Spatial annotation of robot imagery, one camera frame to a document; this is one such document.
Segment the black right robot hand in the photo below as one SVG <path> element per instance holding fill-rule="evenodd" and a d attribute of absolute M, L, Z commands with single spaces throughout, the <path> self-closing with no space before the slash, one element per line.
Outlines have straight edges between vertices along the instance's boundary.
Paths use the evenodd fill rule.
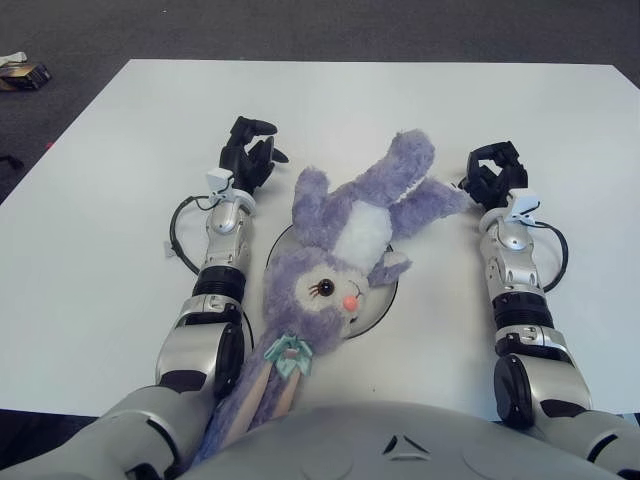
<path fill-rule="evenodd" d="M 527 188 L 528 174 L 512 142 L 499 142 L 469 153 L 466 175 L 458 187 L 489 211 L 506 207 L 511 189 Z"/>

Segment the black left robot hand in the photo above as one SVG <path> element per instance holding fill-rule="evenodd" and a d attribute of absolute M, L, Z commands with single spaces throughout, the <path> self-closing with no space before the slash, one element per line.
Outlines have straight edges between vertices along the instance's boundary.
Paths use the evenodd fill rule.
<path fill-rule="evenodd" d="M 221 151 L 219 166 L 233 174 L 233 188 L 253 195 L 271 175 L 276 163 L 288 157 L 274 147 L 277 127 L 269 122 L 239 116 Z"/>

